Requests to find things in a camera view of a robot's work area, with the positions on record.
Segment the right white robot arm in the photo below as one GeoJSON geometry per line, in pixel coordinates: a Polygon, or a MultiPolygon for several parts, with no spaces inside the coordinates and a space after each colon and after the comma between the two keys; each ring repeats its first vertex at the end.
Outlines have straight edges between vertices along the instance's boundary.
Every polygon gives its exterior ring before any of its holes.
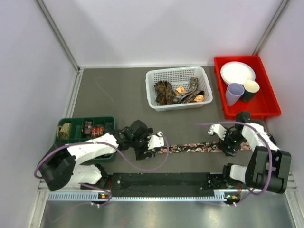
{"type": "Polygon", "coordinates": [[[236,124],[226,130],[218,148],[226,156],[235,156],[241,144],[248,142],[252,150],[248,166],[229,163],[223,168],[222,183],[233,188],[239,183],[248,188],[282,194],[285,192],[291,165],[291,154],[280,150],[249,112],[240,112],[236,124]]]}

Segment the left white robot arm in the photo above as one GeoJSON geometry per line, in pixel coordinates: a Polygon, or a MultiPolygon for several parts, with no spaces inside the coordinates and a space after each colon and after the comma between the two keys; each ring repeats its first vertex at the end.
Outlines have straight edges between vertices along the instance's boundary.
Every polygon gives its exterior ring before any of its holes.
{"type": "Polygon", "coordinates": [[[151,141],[155,136],[153,128],[136,120],[123,129],[107,129],[102,136],[86,141],[58,141],[39,161],[34,175],[43,179],[50,191],[82,183],[103,188],[107,185],[108,177],[102,166],[85,163],[129,148],[133,148],[136,155],[144,158],[145,153],[152,148],[151,141]]]}

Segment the white plastic basket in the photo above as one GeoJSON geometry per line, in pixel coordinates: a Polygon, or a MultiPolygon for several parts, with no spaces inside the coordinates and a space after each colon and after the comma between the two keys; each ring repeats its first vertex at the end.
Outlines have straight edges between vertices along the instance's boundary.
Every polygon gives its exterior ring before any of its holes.
{"type": "Polygon", "coordinates": [[[205,70],[199,66],[151,70],[146,73],[145,83],[148,104],[157,112],[199,108],[211,103],[213,100],[213,94],[207,74],[205,70]],[[190,80],[193,77],[198,79],[198,89],[204,92],[204,100],[202,102],[175,105],[160,105],[156,102],[157,93],[154,86],[157,82],[167,81],[171,83],[173,90],[176,90],[179,86],[188,90],[190,88],[190,80]]]}

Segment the pink floral dark tie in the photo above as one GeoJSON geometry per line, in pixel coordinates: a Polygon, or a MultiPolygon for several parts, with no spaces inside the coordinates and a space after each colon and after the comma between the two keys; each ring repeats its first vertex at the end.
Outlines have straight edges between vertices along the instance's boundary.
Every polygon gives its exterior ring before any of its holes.
{"type": "Polygon", "coordinates": [[[192,144],[172,145],[154,148],[151,151],[155,154],[163,153],[195,153],[195,152],[222,152],[223,150],[217,146],[218,142],[202,142],[192,144]]]}

